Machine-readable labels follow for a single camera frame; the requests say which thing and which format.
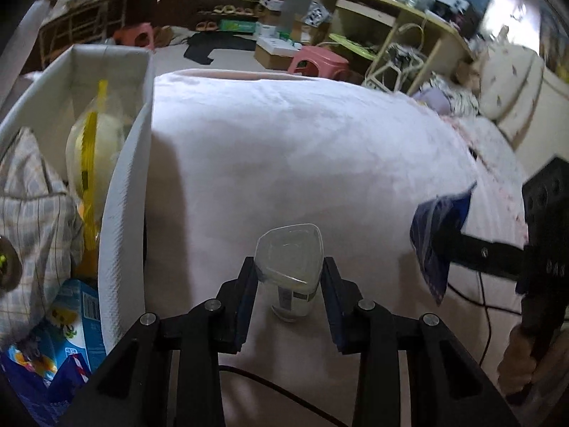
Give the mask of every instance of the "white box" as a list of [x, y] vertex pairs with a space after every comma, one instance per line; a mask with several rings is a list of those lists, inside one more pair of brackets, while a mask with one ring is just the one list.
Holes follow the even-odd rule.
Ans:
[[109, 81], [134, 120], [118, 157], [103, 212], [99, 246], [101, 328], [109, 352], [145, 313], [142, 265], [144, 198], [150, 159], [154, 67], [143, 48], [74, 45], [26, 90], [0, 124], [0, 155], [30, 127], [44, 158], [63, 180], [71, 127]]
[[294, 57], [298, 51], [298, 48], [293, 47], [289, 42], [279, 38], [259, 37], [257, 45], [267, 51], [268, 54], [274, 54], [276, 56], [286, 56], [291, 58]]
[[284, 0], [260, 0], [259, 3], [261, 6], [264, 6], [269, 11], [280, 11], [282, 9], [282, 5], [285, 1]]

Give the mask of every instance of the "yellow plastic bag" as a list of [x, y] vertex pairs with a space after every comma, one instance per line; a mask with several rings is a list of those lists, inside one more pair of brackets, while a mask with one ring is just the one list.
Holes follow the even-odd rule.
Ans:
[[97, 278], [102, 215], [110, 180], [124, 146], [123, 125], [120, 102], [115, 100], [109, 105], [107, 81], [101, 80], [97, 98], [71, 128], [65, 150], [69, 190], [84, 222], [85, 252], [73, 273], [76, 278]]

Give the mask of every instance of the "white bedsheet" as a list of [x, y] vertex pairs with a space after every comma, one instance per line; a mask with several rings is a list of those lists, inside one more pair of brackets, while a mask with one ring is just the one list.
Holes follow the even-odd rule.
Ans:
[[[503, 197], [464, 139], [406, 96], [287, 75], [162, 75], [147, 185], [147, 310], [163, 318], [187, 312], [237, 276], [264, 232], [310, 222], [322, 232], [325, 254], [366, 298], [400, 315], [436, 312], [478, 359], [487, 337], [483, 310], [450, 291], [437, 308], [409, 240], [420, 202], [464, 191], [474, 180], [465, 231], [522, 245], [521, 195]], [[450, 281], [480, 300], [475, 273], [451, 267]], [[489, 304], [519, 309], [511, 282], [484, 282]], [[517, 319], [490, 313], [494, 337], [484, 369], [495, 380]], [[260, 290], [243, 351], [220, 361], [351, 423], [358, 357], [337, 353], [320, 293], [312, 314], [289, 324], [272, 314]], [[228, 425], [328, 426], [238, 376], [222, 375], [222, 385]], [[402, 425], [407, 403], [403, 389]]]

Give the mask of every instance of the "blue box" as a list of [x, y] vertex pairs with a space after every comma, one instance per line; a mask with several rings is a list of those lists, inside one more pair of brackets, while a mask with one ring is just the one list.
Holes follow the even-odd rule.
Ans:
[[91, 372], [106, 356], [99, 296], [78, 279], [65, 281], [43, 321], [8, 349], [10, 359], [36, 372], [46, 383], [73, 353], [83, 355]]

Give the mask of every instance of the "desk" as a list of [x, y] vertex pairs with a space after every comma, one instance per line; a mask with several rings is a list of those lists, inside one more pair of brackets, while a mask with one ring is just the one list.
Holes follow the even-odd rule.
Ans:
[[[333, 14], [336, 9], [338, 0], [319, 0], [326, 9]], [[458, 31], [447, 24], [446, 22], [429, 15], [424, 12], [412, 8], [404, 3], [395, 0], [348, 0], [357, 2], [366, 6], [370, 6], [386, 15], [394, 18], [389, 32], [382, 35], [382, 46], [377, 56], [382, 56], [388, 48], [389, 44], [393, 41], [400, 41], [405, 43], [406, 38], [400, 38], [398, 29], [409, 22], [424, 25], [425, 30], [425, 43], [423, 44], [422, 52], [427, 56], [425, 65], [414, 78], [414, 81], [407, 89], [406, 93], [411, 95], [415, 93], [420, 85], [425, 82], [431, 72], [437, 72], [442, 75], [451, 75], [456, 69], [456, 65], [460, 60], [472, 61], [473, 54], [468, 48], [467, 43], [459, 35]], [[331, 40], [336, 39], [337, 34], [330, 32], [328, 37]], [[341, 45], [357, 56], [362, 57], [361, 50], [356, 50], [355, 47], [350, 47], [349, 43], [343, 42]], [[369, 56], [363, 56], [366, 62], [369, 61]]]

